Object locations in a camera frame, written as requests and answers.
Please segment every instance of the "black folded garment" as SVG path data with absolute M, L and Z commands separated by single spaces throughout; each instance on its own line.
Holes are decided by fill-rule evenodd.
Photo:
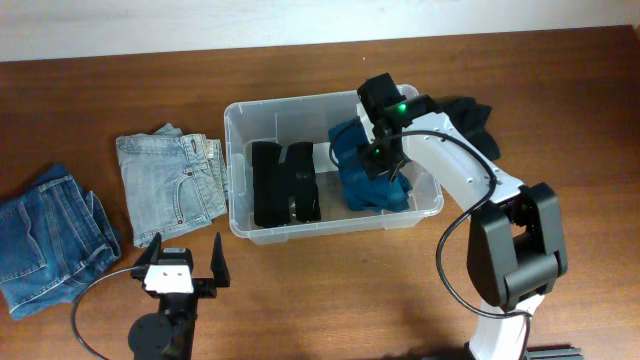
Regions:
M 478 104 L 476 99 L 470 97 L 445 101 L 441 105 L 453 126 L 482 155 L 491 161 L 500 158 L 498 144 L 484 128 L 491 114 L 491 106 Z
M 320 220 L 313 143 L 290 145 L 284 164 L 279 163 L 279 144 L 259 141 L 251 149 L 255 224 L 266 228 L 288 224 L 290 196 L 295 199 L 298 221 Z

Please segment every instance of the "brown wooden surface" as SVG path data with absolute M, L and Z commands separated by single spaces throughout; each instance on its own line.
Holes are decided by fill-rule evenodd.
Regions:
M 497 164 L 559 195 L 569 273 L 536 313 L 531 344 L 638 358 L 640 44 L 630 26 L 0 64 L 0 194 L 16 196 L 62 162 L 130 239 L 117 136 L 171 122 L 222 138 L 232 102 L 351 90 L 387 71 L 432 96 L 493 105 Z M 224 216 L 171 240 L 194 251 L 195 275 L 206 276 L 220 231 L 233 278 L 200 303 L 193 359 L 362 359 L 461 346 L 476 317 L 435 271 L 436 241 L 460 212 L 445 201 L 440 215 L 405 230 L 257 246 L 233 236 Z M 446 270 L 479 303 L 466 241 L 465 225 L 445 250 Z M 139 254 L 126 240 L 116 268 Z M 85 300 L 86 339 L 110 358 L 131 358 L 129 326 L 156 301 L 126 276 Z M 0 357 L 88 358 L 69 305 L 15 322 L 1 303 Z

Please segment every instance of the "light blue denim jeans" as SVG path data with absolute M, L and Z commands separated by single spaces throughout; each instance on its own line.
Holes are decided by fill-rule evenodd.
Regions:
M 0 205 L 0 288 L 16 320 L 73 301 L 120 255 L 100 200 L 61 165 Z
M 116 140 L 134 245 L 171 239 L 227 212 L 227 170 L 219 140 L 182 135 L 171 124 Z

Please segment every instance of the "white backdrop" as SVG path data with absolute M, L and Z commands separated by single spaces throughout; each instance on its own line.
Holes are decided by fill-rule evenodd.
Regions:
M 640 0 L 0 0 L 0 61 L 640 23 Z

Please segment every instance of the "plastic bin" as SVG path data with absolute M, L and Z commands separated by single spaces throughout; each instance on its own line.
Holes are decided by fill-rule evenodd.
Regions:
M 398 86 L 400 93 L 413 98 L 418 91 L 410 85 Z M 413 185 L 410 209 L 401 213 L 350 211 L 342 197 L 337 169 L 319 170 L 315 163 L 322 221 L 292 222 L 265 229 L 253 222 L 253 173 L 251 144 L 273 141 L 283 146 L 299 141 L 328 142 L 327 131 L 356 116 L 359 99 L 355 91 L 265 101 L 234 103 L 224 113 L 229 174 L 229 224 L 231 231 L 256 244 L 343 232 L 397 229 L 416 225 L 436 215 L 444 206 L 440 184 L 415 162 L 401 171 Z

